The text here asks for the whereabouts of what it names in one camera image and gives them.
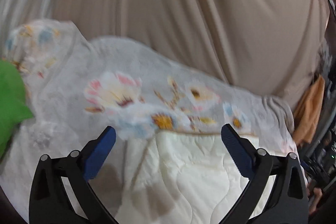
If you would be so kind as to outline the person's right hand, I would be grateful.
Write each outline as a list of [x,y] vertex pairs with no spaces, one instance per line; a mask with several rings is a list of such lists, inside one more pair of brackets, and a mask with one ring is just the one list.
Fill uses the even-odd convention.
[[313,190],[306,188],[306,192],[309,198],[309,215],[312,215],[317,210],[317,205],[323,195],[323,192],[320,188],[313,188]]

